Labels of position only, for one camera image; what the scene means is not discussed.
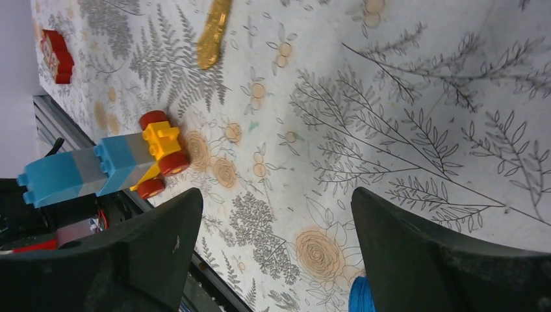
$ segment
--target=green spot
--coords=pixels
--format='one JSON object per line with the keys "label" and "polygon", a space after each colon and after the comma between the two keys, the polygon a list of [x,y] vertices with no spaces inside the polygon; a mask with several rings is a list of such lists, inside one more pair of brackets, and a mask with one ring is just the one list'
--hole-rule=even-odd
{"label": "green spot", "polygon": [[251,122],[251,124],[249,125],[249,132],[253,131],[253,129],[255,129],[258,126],[259,126],[258,122]]}
{"label": "green spot", "polygon": [[298,133],[296,133],[296,132],[293,132],[293,133],[294,133],[294,136],[296,137],[297,140],[304,141],[304,139],[302,138],[302,136],[298,135]]}

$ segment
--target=yellow object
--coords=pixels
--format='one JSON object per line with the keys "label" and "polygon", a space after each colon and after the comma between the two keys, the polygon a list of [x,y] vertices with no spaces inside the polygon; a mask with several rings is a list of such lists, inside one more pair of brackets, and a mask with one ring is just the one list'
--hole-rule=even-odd
{"label": "yellow object", "polygon": [[171,127],[168,122],[154,122],[147,125],[142,133],[142,137],[149,145],[149,153],[155,158],[155,164],[146,172],[130,190],[136,190],[138,186],[149,179],[153,179],[160,174],[159,160],[163,157],[181,151],[178,143],[180,129]]}
{"label": "yellow object", "polygon": [[230,8],[231,0],[214,0],[212,3],[205,30],[197,42],[197,65],[202,70],[208,70],[218,61]]}

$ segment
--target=tablecloth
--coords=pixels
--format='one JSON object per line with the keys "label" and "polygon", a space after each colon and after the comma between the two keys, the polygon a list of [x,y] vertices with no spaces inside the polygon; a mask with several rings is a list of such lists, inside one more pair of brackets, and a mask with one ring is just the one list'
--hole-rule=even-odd
{"label": "tablecloth", "polygon": [[197,251],[254,311],[347,311],[366,187],[454,231],[551,252],[549,0],[32,0],[75,60],[40,82],[94,140],[162,109],[205,197]]}

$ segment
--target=red object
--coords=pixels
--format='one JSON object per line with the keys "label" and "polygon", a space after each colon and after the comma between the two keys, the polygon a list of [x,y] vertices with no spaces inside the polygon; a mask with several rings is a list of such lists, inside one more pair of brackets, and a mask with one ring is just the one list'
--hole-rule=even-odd
{"label": "red object", "polygon": [[47,242],[41,242],[40,244],[25,246],[21,248],[13,249],[12,252],[29,252],[31,250],[56,250],[57,249],[57,237]]}
{"label": "red object", "polygon": [[152,110],[142,115],[140,118],[140,127],[142,127],[142,130],[145,130],[149,124],[167,121],[168,116],[162,110]]}
{"label": "red object", "polygon": [[43,30],[40,49],[55,83],[58,85],[71,83],[75,63],[69,54],[63,36],[56,31]]}
{"label": "red object", "polygon": [[138,185],[136,191],[138,195],[146,200],[150,197],[157,195],[158,193],[164,190],[164,182],[161,179],[151,179],[144,181],[142,184]]}
{"label": "red object", "polygon": [[164,177],[171,177],[175,174],[179,174],[188,167],[188,157],[181,151],[167,155],[159,160],[160,174]]}

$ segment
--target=metal frame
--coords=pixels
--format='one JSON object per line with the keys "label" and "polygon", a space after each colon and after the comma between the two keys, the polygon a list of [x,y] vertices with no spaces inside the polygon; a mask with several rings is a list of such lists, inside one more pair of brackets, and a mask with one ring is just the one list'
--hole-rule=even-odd
{"label": "metal frame", "polygon": [[[64,138],[65,143],[61,151],[80,150],[95,145],[50,96],[34,96],[33,101],[38,132],[48,142],[53,144],[57,138]],[[142,200],[135,192],[131,192],[128,189],[123,192],[141,211],[147,212],[154,208],[152,204]],[[208,296],[207,298],[214,299],[227,312],[252,312],[250,307],[237,296],[220,276],[211,267],[206,265],[206,262],[204,262],[197,252],[194,252],[192,255],[189,272],[195,281],[201,285],[200,287],[194,287],[193,292],[205,292],[204,295]],[[201,305],[192,302],[189,298],[197,294],[187,294],[186,290],[183,294],[183,302],[187,303],[187,307],[192,312],[203,312],[204,310],[199,309]]]}

